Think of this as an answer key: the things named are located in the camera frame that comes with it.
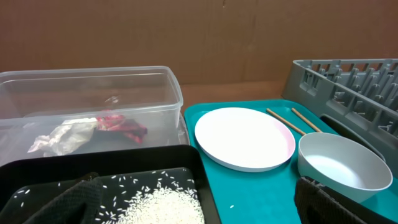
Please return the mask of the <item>white napkin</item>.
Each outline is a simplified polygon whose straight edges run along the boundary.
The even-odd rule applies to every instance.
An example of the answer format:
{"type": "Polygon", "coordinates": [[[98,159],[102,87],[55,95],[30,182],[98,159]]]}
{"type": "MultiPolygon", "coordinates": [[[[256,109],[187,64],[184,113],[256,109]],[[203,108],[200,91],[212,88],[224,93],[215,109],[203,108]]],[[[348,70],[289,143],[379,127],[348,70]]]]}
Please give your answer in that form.
{"type": "Polygon", "coordinates": [[[90,141],[97,125],[96,118],[65,120],[49,135],[36,137],[27,152],[43,151],[44,157],[70,154],[90,141]]]}

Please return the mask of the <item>red snack wrapper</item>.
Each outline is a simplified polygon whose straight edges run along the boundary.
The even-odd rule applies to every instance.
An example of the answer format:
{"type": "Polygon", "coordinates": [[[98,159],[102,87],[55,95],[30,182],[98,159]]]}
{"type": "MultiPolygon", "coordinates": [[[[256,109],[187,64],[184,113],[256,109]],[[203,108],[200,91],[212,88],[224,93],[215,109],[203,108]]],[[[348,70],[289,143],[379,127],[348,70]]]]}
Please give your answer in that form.
{"type": "Polygon", "coordinates": [[[109,115],[96,117],[97,130],[123,134],[135,143],[142,144],[148,129],[135,121],[127,119],[123,115],[109,115]]]}

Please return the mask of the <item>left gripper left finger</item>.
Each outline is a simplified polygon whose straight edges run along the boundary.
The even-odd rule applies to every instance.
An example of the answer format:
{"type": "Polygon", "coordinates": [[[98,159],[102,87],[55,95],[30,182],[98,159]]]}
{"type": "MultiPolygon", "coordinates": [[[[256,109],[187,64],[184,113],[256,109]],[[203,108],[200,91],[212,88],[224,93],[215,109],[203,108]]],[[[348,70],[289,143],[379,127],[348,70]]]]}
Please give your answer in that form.
{"type": "Polygon", "coordinates": [[[25,222],[28,224],[92,224],[103,197],[103,183],[90,172],[45,204],[25,222]]]}

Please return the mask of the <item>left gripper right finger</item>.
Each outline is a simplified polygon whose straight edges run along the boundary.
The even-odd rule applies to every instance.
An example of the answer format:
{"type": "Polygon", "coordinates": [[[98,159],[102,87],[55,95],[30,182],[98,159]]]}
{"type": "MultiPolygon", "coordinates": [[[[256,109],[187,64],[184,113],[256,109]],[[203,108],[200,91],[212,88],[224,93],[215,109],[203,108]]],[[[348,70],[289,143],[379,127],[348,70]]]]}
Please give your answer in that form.
{"type": "Polygon", "coordinates": [[[303,224],[397,224],[307,176],[296,182],[294,204],[303,224]]]}

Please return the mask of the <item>white rice pile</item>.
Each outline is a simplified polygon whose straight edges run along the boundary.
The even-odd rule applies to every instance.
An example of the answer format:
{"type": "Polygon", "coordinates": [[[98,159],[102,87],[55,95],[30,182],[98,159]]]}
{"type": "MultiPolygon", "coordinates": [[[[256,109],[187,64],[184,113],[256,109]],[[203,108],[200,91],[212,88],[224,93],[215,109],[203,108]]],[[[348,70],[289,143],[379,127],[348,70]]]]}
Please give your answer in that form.
{"type": "MultiPolygon", "coordinates": [[[[186,168],[99,175],[103,197],[93,223],[204,223],[192,173],[186,168]]],[[[75,180],[26,185],[1,212],[1,223],[26,223],[75,180]]]]}

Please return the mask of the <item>grey bowl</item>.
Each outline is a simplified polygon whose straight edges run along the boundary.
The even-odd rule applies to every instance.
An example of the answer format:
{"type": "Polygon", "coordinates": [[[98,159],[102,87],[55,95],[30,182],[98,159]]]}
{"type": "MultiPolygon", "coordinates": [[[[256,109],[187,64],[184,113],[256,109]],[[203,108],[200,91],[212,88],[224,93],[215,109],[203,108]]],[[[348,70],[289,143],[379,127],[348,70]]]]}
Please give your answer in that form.
{"type": "Polygon", "coordinates": [[[361,203],[388,189],[393,175],[388,165],[361,144],[330,133],[310,133],[298,143],[298,171],[361,203]]]}

